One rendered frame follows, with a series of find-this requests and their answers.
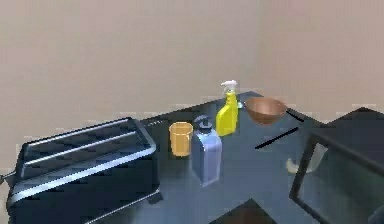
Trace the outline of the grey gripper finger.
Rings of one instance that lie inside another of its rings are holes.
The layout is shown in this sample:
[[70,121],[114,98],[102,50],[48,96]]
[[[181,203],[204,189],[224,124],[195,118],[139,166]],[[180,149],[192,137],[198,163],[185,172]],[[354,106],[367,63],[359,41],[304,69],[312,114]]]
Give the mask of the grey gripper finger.
[[298,130],[299,130],[299,127],[292,128],[292,129],[290,129],[290,130],[288,130],[288,131],[286,131],[286,132],[284,132],[284,133],[282,133],[282,134],[280,134],[280,135],[278,135],[276,137],[273,137],[272,139],[269,139],[269,140],[267,140],[267,141],[265,141],[265,142],[255,146],[255,149],[256,150],[262,149],[262,148],[264,148],[264,147],[266,147],[268,145],[271,145],[275,141],[277,141],[277,140],[279,140],[279,139],[281,139],[281,138],[283,138],[285,136],[288,136],[288,135],[290,135],[290,134],[292,134],[292,133],[294,133],[294,132],[296,132]]
[[290,112],[290,111],[286,111],[287,114],[289,114],[291,117],[295,118],[296,120],[300,121],[300,122],[304,122],[304,119],[298,117],[297,115],[295,115],[294,113]]

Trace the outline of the copper brown bowl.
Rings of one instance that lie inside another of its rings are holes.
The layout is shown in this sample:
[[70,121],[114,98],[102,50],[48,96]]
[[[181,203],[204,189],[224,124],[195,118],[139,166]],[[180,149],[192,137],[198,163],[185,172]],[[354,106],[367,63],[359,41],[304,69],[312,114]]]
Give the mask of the copper brown bowl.
[[244,102],[249,117],[261,125],[271,125],[281,119],[287,106],[274,98],[250,97]]

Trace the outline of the white curved object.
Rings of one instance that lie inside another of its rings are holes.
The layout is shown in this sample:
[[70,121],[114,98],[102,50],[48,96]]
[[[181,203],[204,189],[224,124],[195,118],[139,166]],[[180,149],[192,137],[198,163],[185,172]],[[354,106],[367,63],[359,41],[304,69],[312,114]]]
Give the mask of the white curved object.
[[[321,161],[322,161],[322,159],[323,159],[323,157],[327,151],[328,151],[327,147],[325,147],[319,143],[317,143],[315,145],[312,158],[311,158],[309,165],[308,165],[308,168],[306,170],[307,173],[311,173],[319,167],[319,165],[320,165],[320,163],[321,163]],[[291,158],[289,158],[286,161],[286,168],[287,168],[287,171],[289,173],[296,174],[299,170],[299,165],[294,163],[293,160]]]

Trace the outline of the yellow spray bottle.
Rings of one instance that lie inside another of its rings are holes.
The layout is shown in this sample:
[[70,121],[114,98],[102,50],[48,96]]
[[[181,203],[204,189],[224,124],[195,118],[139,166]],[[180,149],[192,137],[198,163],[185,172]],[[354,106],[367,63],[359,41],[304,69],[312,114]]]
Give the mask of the yellow spray bottle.
[[219,136],[235,132],[238,121],[237,82],[228,80],[222,83],[225,93],[225,104],[216,114],[216,131]]

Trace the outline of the blue soap bottle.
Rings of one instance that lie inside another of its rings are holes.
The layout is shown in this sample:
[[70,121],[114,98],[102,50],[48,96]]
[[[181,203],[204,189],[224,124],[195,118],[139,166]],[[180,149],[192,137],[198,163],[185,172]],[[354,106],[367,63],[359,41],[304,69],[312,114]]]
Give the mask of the blue soap bottle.
[[192,170],[203,187],[220,177],[222,141],[206,115],[194,120],[191,142]]

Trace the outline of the dark brown flat slab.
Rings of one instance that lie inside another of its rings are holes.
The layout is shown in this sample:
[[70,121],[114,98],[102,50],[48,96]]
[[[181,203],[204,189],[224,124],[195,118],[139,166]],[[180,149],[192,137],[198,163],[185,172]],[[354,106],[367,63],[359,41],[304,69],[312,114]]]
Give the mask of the dark brown flat slab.
[[249,199],[209,224],[277,224],[253,199]]

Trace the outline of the black framed glass box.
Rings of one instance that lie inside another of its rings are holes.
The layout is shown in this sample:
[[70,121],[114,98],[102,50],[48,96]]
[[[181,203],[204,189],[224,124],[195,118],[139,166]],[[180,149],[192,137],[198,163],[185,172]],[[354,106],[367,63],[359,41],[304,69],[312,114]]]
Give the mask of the black framed glass box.
[[[307,173],[317,143],[328,151],[319,167]],[[293,174],[289,197],[319,224],[384,224],[381,164],[374,164],[320,134],[310,135],[296,164],[299,170]]]

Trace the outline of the yellow cup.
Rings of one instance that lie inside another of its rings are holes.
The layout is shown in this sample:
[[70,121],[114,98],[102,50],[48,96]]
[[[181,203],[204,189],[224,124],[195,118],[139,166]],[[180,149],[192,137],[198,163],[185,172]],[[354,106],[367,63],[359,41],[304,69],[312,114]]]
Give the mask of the yellow cup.
[[175,122],[169,127],[171,151],[175,156],[189,156],[193,126],[188,122]]

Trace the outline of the black silver toaster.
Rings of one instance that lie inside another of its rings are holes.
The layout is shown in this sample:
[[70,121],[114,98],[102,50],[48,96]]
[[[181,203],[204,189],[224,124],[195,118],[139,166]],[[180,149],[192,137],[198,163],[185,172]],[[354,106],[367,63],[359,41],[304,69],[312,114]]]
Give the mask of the black silver toaster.
[[160,192],[156,143],[131,117],[33,140],[2,183],[9,224],[92,224]]

